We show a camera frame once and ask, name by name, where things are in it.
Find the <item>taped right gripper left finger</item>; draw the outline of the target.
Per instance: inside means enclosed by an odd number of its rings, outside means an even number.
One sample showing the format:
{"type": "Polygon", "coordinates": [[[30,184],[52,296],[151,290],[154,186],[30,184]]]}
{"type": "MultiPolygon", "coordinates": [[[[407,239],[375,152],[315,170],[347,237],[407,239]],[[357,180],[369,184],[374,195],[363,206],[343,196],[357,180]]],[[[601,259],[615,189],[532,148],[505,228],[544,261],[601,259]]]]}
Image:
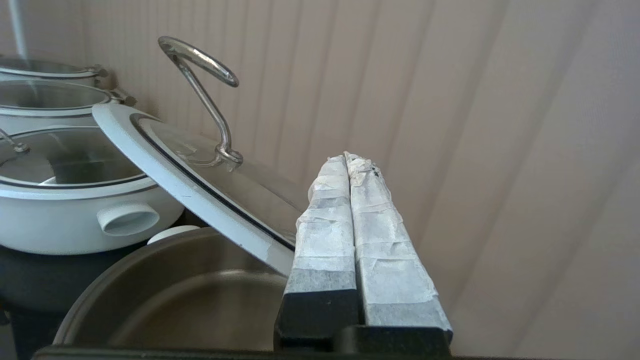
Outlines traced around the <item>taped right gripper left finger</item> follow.
{"type": "Polygon", "coordinates": [[[359,324],[354,222],[345,155],[330,157],[297,219],[294,259],[274,324],[274,349],[329,351],[359,324]]]}

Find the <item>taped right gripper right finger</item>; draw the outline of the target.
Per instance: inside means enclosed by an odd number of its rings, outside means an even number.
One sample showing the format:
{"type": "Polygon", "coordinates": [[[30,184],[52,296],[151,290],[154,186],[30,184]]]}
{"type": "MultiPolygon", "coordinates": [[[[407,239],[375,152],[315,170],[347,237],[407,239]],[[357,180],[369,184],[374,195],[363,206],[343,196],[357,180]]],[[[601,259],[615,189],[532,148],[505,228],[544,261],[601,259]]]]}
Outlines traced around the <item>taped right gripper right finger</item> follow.
{"type": "Polygon", "coordinates": [[[355,262],[365,324],[452,333],[434,281],[419,259],[380,168],[345,153],[355,262]]]}

